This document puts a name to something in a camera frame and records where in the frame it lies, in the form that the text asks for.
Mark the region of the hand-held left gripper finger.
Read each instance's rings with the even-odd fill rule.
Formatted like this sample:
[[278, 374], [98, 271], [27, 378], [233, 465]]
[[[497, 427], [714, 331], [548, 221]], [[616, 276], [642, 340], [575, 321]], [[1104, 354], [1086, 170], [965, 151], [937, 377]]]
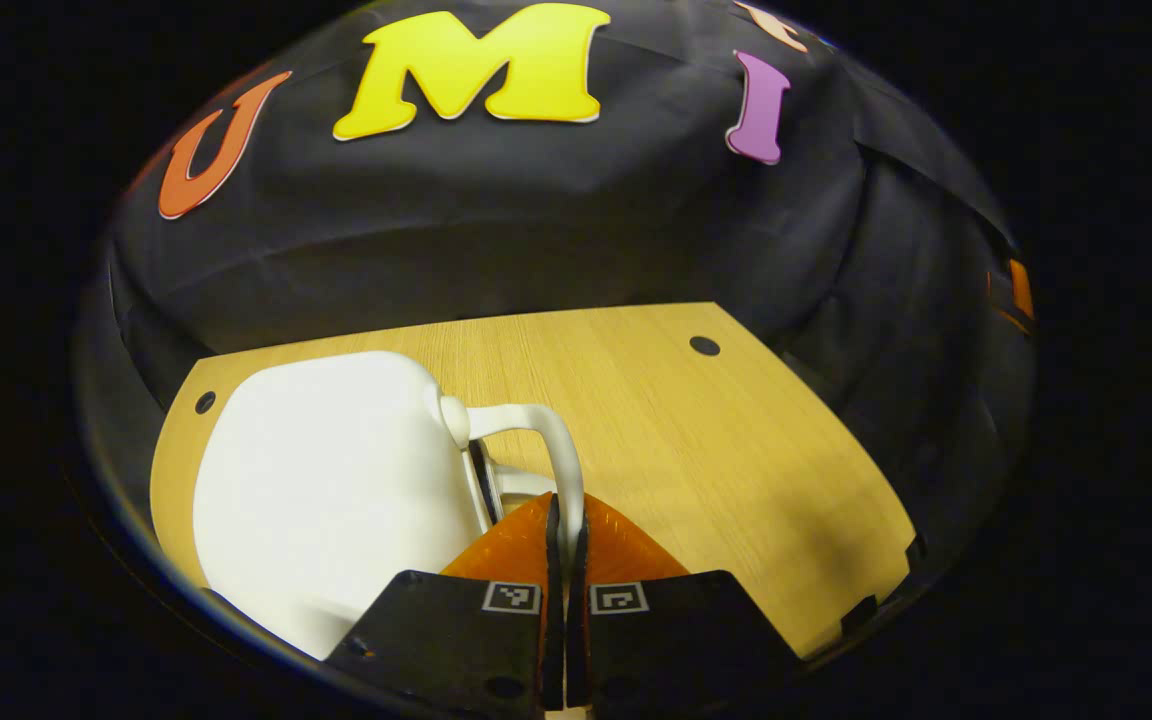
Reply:
[[689, 571], [586, 495], [567, 615], [568, 702], [594, 714], [755, 714], [805, 664], [732, 571]]
[[329, 670], [412, 714], [540, 714], [561, 705], [559, 524], [558, 497], [547, 492], [444, 571], [399, 571], [329, 653]]

